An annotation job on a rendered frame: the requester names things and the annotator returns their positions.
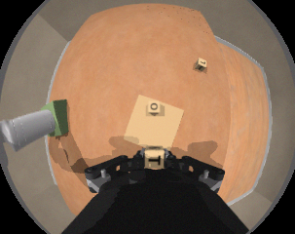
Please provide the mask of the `beige letter block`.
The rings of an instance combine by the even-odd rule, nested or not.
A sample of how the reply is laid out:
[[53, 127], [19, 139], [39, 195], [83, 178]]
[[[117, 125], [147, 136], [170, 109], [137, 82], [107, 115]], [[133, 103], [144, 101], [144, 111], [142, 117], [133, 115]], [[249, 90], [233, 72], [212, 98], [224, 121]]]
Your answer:
[[198, 58], [198, 60], [196, 61], [196, 69], [200, 70], [200, 71], [204, 71], [206, 68], [206, 60], [202, 59], [202, 58]]
[[147, 145], [145, 147], [145, 167], [149, 169], [162, 169], [164, 167], [165, 151], [159, 145]]
[[148, 113], [160, 113], [159, 101], [148, 101]]

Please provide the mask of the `tan flat mat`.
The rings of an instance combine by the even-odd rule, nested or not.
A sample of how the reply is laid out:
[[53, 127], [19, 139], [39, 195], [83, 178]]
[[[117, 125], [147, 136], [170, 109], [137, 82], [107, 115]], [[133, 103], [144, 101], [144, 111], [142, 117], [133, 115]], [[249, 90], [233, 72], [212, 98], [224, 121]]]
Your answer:
[[137, 145], [159, 145], [171, 149], [184, 110], [160, 101], [160, 113], [148, 113], [148, 101], [139, 95], [131, 113], [124, 139]]

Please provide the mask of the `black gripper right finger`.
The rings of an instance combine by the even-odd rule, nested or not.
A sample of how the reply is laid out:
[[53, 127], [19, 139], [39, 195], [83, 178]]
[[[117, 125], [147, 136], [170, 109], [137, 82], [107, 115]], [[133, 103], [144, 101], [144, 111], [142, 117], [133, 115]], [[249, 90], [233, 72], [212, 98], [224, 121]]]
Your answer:
[[[167, 151], [166, 148], [164, 148], [164, 151], [164, 168], [166, 169], [167, 182], [182, 182], [183, 175], [185, 175], [204, 182], [211, 190], [218, 193], [224, 178], [224, 170], [189, 156], [176, 159], [176, 156], [172, 155], [171, 151]], [[189, 171], [190, 166], [193, 168], [192, 172]]]

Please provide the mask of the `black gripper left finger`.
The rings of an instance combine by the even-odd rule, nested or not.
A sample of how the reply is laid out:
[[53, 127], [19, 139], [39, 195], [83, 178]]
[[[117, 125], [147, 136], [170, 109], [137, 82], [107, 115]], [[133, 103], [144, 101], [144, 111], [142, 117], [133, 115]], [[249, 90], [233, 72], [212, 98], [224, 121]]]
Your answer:
[[[141, 151], [141, 152], [140, 152]], [[121, 155], [84, 170], [91, 193], [98, 193], [100, 186], [112, 179], [129, 173], [129, 184], [146, 182], [145, 148], [138, 150], [133, 158]], [[117, 167], [120, 169], [117, 171]]]

